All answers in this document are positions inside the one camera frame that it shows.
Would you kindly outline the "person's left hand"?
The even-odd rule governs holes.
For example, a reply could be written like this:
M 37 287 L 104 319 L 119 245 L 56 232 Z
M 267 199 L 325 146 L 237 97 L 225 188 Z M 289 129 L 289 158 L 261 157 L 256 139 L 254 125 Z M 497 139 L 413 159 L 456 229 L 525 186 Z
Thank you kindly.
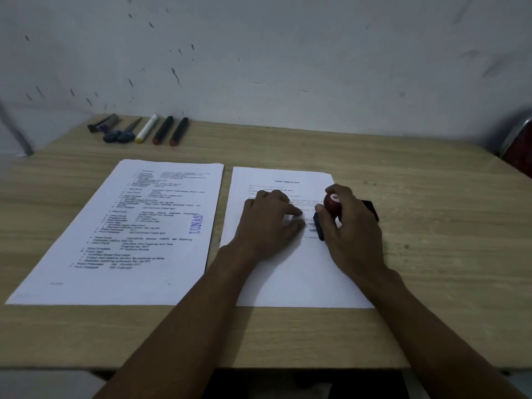
M 281 245 L 281 229 L 290 220 L 303 220 L 302 215 L 282 191 L 260 190 L 245 201 L 235 235 L 224 248 L 238 261 L 256 265 L 288 247 Z

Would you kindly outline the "red chair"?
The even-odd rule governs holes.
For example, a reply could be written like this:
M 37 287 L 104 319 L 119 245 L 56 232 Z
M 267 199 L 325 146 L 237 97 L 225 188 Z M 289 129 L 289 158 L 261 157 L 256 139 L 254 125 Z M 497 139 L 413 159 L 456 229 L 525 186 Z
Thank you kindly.
M 532 179 L 532 114 L 510 128 L 497 156 Z

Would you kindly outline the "dark grey stapler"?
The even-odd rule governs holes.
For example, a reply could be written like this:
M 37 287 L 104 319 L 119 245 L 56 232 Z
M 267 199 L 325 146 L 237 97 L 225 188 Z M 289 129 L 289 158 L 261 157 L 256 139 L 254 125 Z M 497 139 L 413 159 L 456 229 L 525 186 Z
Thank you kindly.
M 120 122 L 120 120 L 121 119 L 117 114 L 111 114 L 96 123 L 88 124 L 87 128 L 89 129 L 90 133 L 101 132 L 103 134 L 107 134 Z

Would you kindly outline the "stamped white paper stack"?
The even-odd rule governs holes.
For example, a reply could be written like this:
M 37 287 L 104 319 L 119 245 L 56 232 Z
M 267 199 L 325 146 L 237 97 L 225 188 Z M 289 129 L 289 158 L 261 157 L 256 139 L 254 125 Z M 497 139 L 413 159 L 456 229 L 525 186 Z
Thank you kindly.
M 176 305 L 205 272 L 223 171 L 120 161 L 6 305 Z

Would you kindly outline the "person's left forearm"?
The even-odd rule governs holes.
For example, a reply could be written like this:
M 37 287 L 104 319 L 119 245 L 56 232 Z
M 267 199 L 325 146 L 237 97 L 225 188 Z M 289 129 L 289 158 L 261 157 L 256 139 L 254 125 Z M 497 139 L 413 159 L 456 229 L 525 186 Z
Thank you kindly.
M 222 350 L 256 252 L 232 243 L 93 399 L 198 399 Z

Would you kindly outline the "white marker with yellow cap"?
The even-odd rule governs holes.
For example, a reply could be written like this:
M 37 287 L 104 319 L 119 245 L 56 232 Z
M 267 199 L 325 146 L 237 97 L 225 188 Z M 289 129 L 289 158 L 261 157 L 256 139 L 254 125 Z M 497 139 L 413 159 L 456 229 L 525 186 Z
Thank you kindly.
M 154 114 L 150 117 L 150 119 L 146 122 L 144 127 L 141 129 L 141 131 L 136 135 L 135 142 L 137 144 L 142 144 L 147 136 L 150 134 L 152 128 L 155 126 L 155 124 L 158 121 L 158 115 Z

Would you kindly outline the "black marker with red cap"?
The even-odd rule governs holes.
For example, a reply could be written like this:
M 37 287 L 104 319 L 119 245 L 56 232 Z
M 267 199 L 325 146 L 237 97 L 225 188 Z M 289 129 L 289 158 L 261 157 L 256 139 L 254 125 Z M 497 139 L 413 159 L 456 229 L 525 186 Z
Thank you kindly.
M 172 134 L 172 136 L 171 136 L 171 138 L 169 140 L 169 145 L 171 147 L 177 147 L 181 143 L 181 141 L 182 141 L 182 139 L 183 139 L 183 137 L 184 137 L 184 135 L 185 135 L 185 133 L 186 133 L 186 131 L 188 129 L 189 122 L 190 122 L 190 120 L 189 120 L 188 117 L 184 117 L 179 122 L 179 124 L 177 125 L 174 133 Z
M 168 132 L 171 130 L 171 127 L 174 124 L 174 117 L 169 115 L 161 124 L 161 126 L 156 131 L 152 143 L 156 146 L 161 145 L 164 141 L 164 138 L 167 136 Z

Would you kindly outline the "person's right hand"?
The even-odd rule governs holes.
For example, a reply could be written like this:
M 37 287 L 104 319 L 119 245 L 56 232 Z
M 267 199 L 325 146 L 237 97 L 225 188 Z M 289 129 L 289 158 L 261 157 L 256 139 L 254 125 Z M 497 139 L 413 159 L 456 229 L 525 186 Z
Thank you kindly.
M 369 290 L 378 285 L 388 271 L 379 224 L 349 187 L 334 184 L 325 191 L 336 193 L 342 204 L 341 226 L 335 225 L 334 234 L 324 234 L 330 256 L 360 290 Z

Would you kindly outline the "blue-handled scissors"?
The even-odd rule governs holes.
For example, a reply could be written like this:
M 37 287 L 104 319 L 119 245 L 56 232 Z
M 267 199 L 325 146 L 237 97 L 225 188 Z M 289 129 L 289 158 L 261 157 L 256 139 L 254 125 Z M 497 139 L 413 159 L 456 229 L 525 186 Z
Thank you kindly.
M 123 130 L 112 130 L 104 134 L 103 141 L 105 143 L 115 143 L 118 144 L 128 144 L 135 140 L 136 135 L 134 134 L 134 129 L 143 120 L 142 117 L 137 118 L 132 121 L 125 129 Z

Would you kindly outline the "white printed paper sheet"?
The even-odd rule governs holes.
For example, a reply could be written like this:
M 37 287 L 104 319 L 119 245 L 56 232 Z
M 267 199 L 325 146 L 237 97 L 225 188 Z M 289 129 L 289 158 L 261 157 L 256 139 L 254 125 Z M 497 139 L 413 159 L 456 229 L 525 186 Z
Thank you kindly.
M 318 238 L 313 216 L 323 203 L 330 174 L 234 167 L 221 235 L 221 246 L 235 236 L 244 203 L 264 190 L 282 191 L 303 212 L 304 231 L 286 249 L 260 262 L 248 277 L 238 306 L 282 308 L 373 308 L 360 289 L 335 265 Z

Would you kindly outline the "person's right forearm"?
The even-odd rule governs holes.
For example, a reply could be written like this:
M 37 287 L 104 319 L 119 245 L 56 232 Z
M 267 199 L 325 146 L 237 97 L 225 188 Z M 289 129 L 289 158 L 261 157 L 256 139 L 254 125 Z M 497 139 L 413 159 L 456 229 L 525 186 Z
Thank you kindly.
M 356 267 L 376 308 L 431 399 L 528 399 L 429 310 L 386 266 Z

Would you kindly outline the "red-handled rubber stamp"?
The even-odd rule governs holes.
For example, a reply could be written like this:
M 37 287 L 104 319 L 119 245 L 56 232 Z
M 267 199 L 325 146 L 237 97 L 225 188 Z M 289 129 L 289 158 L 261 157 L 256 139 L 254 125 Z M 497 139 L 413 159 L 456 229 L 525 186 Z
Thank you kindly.
M 324 210 L 328 213 L 331 221 L 338 226 L 341 223 L 342 204 L 336 193 L 326 194 L 323 200 Z M 323 224 L 317 212 L 313 215 L 315 232 L 320 241 L 324 241 Z

